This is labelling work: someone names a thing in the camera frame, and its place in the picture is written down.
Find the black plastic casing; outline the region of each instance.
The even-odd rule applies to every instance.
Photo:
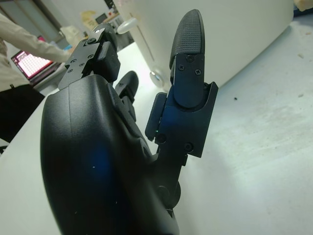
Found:
[[[41,132],[46,193],[62,234],[177,235],[155,193],[150,150],[110,83],[89,75],[50,95]]]

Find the person's arm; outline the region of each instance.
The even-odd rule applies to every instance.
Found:
[[[40,41],[22,27],[0,14],[0,38],[32,55],[55,62],[65,62],[70,54],[51,44]]]

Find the textured grip pad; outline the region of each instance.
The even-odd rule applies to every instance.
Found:
[[[191,10],[181,19],[172,46],[170,69],[177,53],[187,55],[204,54],[205,39],[201,14]]]

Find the black pants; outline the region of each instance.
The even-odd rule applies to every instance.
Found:
[[[30,85],[0,92],[0,138],[11,142],[43,99]]]

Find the laptop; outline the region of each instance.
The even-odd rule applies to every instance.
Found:
[[[45,39],[42,36],[39,36],[38,40],[45,42]],[[22,50],[11,57],[11,60],[27,78],[31,86],[37,85],[50,74],[55,72],[61,64],[34,56]]]

